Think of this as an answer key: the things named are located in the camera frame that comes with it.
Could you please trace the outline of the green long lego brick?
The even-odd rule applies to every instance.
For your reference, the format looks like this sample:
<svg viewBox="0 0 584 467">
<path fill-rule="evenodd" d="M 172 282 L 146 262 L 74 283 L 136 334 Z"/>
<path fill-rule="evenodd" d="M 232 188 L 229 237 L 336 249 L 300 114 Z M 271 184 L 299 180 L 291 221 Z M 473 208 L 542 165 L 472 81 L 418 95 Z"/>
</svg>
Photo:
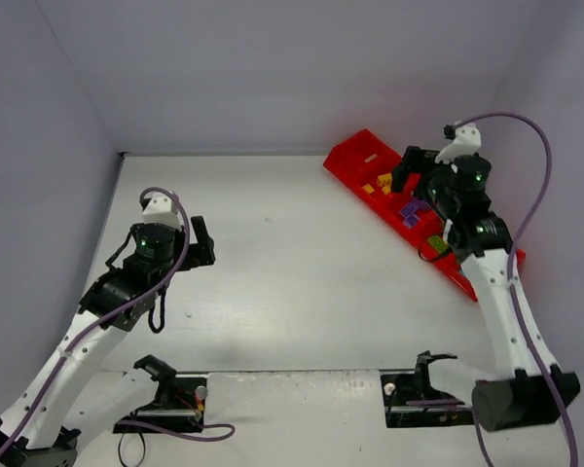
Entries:
<svg viewBox="0 0 584 467">
<path fill-rule="evenodd" d="M 448 251 L 450 246 L 443 240 L 440 235 L 432 235 L 427 239 L 427 243 L 432 247 L 438 254 L 443 254 Z"/>
</svg>

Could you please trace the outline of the purple half-round lego brick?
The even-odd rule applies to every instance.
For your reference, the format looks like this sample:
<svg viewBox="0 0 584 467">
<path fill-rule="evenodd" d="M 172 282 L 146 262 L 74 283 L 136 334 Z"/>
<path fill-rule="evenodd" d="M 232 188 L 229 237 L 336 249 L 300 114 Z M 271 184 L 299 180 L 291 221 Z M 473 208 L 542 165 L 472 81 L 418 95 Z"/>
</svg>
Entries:
<svg viewBox="0 0 584 467">
<path fill-rule="evenodd" d="M 408 228 L 408 229 L 412 229 L 418 222 L 420 221 L 420 218 L 416 215 L 412 215 L 407 217 L 404 221 L 403 224 Z"/>
</svg>

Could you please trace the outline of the purple yellow white lego stack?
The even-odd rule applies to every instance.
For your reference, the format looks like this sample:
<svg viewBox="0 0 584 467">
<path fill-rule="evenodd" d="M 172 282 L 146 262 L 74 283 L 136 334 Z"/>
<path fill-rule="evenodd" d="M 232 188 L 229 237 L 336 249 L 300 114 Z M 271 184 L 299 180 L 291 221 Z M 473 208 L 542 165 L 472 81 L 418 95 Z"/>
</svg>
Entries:
<svg viewBox="0 0 584 467">
<path fill-rule="evenodd" d="M 376 179 L 376 185 L 380 188 L 384 186 L 390 186 L 392 183 L 392 177 L 390 173 L 379 175 Z"/>
</svg>

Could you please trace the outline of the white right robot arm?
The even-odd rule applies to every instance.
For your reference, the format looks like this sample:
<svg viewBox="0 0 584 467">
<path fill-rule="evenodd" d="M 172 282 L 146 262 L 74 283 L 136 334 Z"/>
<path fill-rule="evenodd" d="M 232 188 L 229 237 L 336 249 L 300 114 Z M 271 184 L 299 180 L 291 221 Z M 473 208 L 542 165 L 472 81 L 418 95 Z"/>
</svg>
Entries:
<svg viewBox="0 0 584 467">
<path fill-rule="evenodd" d="M 556 422 L 580 392 L 574 372 L 563 371 L 538 332 L 519 281 L 513 238 L 491 209 L 486 184 L 492 165 L 472 151 L 450 162 L 410 146 L 391 172 L 401 193 L 412 190 L 444 223 L 443 239 L 470 282 L 491 338 L 494 371 L 485 373 L 448 353 L 425 351 L 415 366 L 420 395 L 447 394 L 473 411 L 488 432 Z"/>
</svg>

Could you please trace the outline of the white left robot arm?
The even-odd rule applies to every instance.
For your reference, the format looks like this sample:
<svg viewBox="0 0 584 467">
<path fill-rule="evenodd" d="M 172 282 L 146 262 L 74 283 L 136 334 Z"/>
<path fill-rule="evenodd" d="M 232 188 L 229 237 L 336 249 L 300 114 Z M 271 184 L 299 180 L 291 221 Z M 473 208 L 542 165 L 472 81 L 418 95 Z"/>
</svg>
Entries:
<svg viewBox="0 0 584 467">
<path fill-rule="evenodd" d="M 120 383 L 83 406 L 76 404 L 106 356 L 141 318 L 154 334 L 165 326 L 166 297 L 179 271 L 211 266 L 214 241 L 201 216 L 181 226 L 175 216 L 133 225 L 135 249 L 85 293 L 63 340 L 19 399 L 0 414 L 0 463 L 71 466 L 98 434 L 151 403 L 166 404 L 176 371 L 158 357 L 141 357 Z"/>
</svg>

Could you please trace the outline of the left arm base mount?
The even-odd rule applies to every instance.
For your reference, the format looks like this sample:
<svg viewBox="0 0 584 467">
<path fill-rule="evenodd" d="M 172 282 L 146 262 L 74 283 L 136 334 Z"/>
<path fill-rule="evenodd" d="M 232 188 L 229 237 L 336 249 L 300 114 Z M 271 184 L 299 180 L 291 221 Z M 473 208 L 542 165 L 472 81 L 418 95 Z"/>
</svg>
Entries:
<svg viewBox="0 0 584 467">
<path fill-rule="evenodd" d="M 133 367 L 146 372 L 157 391 L 150 403 L 132 410 L 116 423 L 113 434 L 157 434 L 153 428 L 127 425 L 128 421 L 149 423 L 181 434 L 202 432 L 208 374 L 177 372 L 154 355 L 142 357 Z"/>
</svg>

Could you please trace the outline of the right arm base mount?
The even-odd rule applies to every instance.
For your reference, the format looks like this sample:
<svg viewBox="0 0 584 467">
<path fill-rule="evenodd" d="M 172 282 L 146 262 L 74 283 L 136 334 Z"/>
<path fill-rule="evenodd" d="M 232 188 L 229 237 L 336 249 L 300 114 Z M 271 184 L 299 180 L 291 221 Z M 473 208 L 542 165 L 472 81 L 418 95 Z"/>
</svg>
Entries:
<svg viewBox="0 0 584 467">
<path fill-rule="evenodd" d="M 413 369 L 380 371 L 385 425 L 389 429 L 449 428 L 473 425 L 471 410 L 453 395 L 431 387 L 429 366 L 453 360 L 450 353 L 417 356 Z"/>
</svg>

